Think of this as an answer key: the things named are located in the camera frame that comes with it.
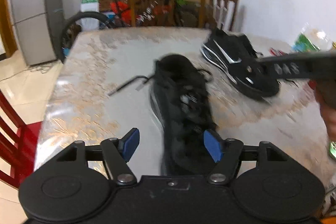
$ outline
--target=shoe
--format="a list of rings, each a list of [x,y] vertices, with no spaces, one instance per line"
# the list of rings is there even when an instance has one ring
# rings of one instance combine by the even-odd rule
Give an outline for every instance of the shoe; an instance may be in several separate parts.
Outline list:
[[[208,175],[215,167],[204,146],[204,131],[216,124],[201,71],[182,55],[156,62],[150,102],[164,132],[163,175]]]
[[[232,64],[241,63],[241,48],[252,58],[257,58],[257,52],[253,49],[246,35],[227,35],[222,30],[214,30],[209,40],[201,47],[203,57],[212,65],[222,70],[231,84],[244,95],[260,100],[263,97],[272,97],[279,92],[279,83],[275,79],[268,79],[258,75],[245,77],[235,74]]]

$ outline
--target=shoelace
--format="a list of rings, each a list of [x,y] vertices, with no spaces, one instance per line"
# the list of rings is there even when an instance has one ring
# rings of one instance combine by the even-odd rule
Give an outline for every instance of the shoelace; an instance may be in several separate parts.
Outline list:
[[[210,78],[206,79],[205,77],[205,82],[211,82],[213,80],[213,75],[210,71],[206,69],[198,69],[198,72],[205,72],[207,73]],[[153,75],[150,76],[144,76],[144,75],[137,75],[130,80],[126,81],[122,85],[120,85],[118,88],[115,90],[111,91],[108,95],[112,96],[115,93],[123,90],[125,87],[128,85],[132,84],[138,79],[145,79],[142,82],[142,85],[145,85],[148,83],[152,78],[154,77]],[[207,97],[207,91],[201,89],[201,88],[196,88],[192,85],[188,85],[188,83],[181,84],[179,85],[180,89],[178,92],[179,95],[179,104],[184,104],[188,107],[189,113],[186,113],[186,115],[182,118],[182,122],[184,123],[184,132],[181,134],[177,139],[182,140],[186,146],[185,146],[185,155],[186,156],[194,156],[195,158],[198,158],[200,156],[203,156],[206,154],[206,151],[204,149],[197,149],[199,147],[203,147],[203,138],[202,138],[202,127],[206,127],[207,124],[207,118],[202,117],[204,113],[202,113],[205,103],[204,100]],[[184,102],[181,100],[181,96],[183,95],[192,95],[194,97],[194,102],[192,104],[189,104],[187,102]]]
[[[212,73],[209,72],[208,70],[206,69],[198,69],[197,71],[204,71],[206,72],[208,75],[210,75],[210,79],[207,80],[206,79],[206,82],[211,82],[213,80],[213,76],[212,76]],[[144,75],[137,75],[137,76],[134,76],[133,78],[131,78],[130,80],[126,81],[125,83],[121,84],[119,87],[117,87],[115,90],[111,91],[108,93],[108,96],[112,96],[114,95],[115,93],[121,91],[122,89],[124,89],[125,87],[127,87],[128,85],[132,84],[133,82],[135,82],[136,80],[138,79],[145,79],[145,81],[142,82],[142,85],[145,85],[147,84],[152,78],[154,77],[154,74],[150,75],[150,76],[144,76]]]
[[[209,127],[208,113],[204,112],[206,106],[207,91],[190,85],[182,85],[180,89],[180,100],[182,108],[185,106],[184,116],[181,117],[184,129],[177,137],[177,140],[184,142],[184,154],[189,157],[199,158],[205,155],[203,131]]]

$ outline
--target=bicycle wheel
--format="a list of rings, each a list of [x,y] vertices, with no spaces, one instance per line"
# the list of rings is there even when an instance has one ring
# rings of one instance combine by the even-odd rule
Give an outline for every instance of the bicycle wheel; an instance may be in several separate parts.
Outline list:
[[[59,43],[56,47],[58,59],[64,63],[70,53],[70,49],[75,42],[77,35],[85,30],[90,29],[110,29],[115,24],[107,16],[98,12],[79,12],[73,17],[66,20],[62,32],[59,36]]]
[[[198,27],[198,12],[196,7],[180,6],[175,9],[175,24],[180,27]]]

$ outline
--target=finger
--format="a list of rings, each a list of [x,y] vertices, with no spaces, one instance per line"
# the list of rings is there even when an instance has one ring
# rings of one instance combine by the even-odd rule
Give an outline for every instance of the finger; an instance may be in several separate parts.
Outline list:
[[[327,126],[327,134],[332,142],[336,141],[336,124]]]
[[[320,114],[326,124],[336,125],[336,110],[329,107],[325,102],[320,104]]]
[[[324,102],[324,99],[323,99],[323,96],[321,94],[321,92],[317,89],[315,89],[315,100],[318,102],[318,103],[323,103]]]

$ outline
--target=refrigerator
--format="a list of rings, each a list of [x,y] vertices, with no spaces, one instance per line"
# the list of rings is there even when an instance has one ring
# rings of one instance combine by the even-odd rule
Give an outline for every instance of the refrigerator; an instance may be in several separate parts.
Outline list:
[[[18,44],[27,65],[55,60],[64,17],[62,0],[9,0]]]

